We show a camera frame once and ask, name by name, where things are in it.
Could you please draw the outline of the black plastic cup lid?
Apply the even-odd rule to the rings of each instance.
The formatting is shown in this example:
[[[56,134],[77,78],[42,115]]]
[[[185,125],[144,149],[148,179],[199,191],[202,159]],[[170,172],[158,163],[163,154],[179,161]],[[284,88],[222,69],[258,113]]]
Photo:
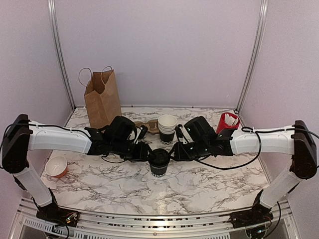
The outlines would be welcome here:
[[[151,152],[149,163],[152,166],[162,167],[168,165],[170,161],[169,153],[162,148],[155,149]]]

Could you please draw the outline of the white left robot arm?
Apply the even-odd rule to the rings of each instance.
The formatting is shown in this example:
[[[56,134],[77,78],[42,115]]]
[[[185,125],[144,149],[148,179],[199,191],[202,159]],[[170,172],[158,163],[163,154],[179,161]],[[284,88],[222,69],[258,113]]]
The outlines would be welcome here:
[[[42,182],[27,160],[30,150],[61,150],[86,155],[118,155],[125,161],[144,162],[155,154],[141,142],[147,132],[138,129],[126,117],[116,116],[102,128],[71,129],[58,125],[40,124],[27,115],[19,115],[4,131],[1,143],[1,168],[13,175],[16,183],[26,190],[39,207],[40,216],[53,222],[66,219],[68,211],[58,206],[53,192]]]

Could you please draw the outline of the single black paper cup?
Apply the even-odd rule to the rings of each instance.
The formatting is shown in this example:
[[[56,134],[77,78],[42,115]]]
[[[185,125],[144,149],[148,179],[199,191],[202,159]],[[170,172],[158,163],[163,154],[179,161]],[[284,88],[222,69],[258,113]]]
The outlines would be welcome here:
[[[151,173],[155,177],[164,177],[167,171],[167,165],[164,166],[154,166],[150,165]]]

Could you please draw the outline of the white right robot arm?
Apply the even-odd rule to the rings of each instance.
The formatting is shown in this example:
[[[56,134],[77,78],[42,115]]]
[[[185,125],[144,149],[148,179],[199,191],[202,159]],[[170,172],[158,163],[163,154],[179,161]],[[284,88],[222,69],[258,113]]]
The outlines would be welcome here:
[[[220,132],[209,125],[204,117],[196,117],[184,125],[191,142],[178,141],[169,156],[175,161],[202,163],[210,156],[234,156],[241,153],[281,153],[292,157],[292,162],[264,190],[261,190],[248,210],[231,213],[233,227],[265,222],[273,218],[272,207],[301,181],[317,173],[317,146],[315,133],[302,120],[292,126],[255,130],[225,128]]]

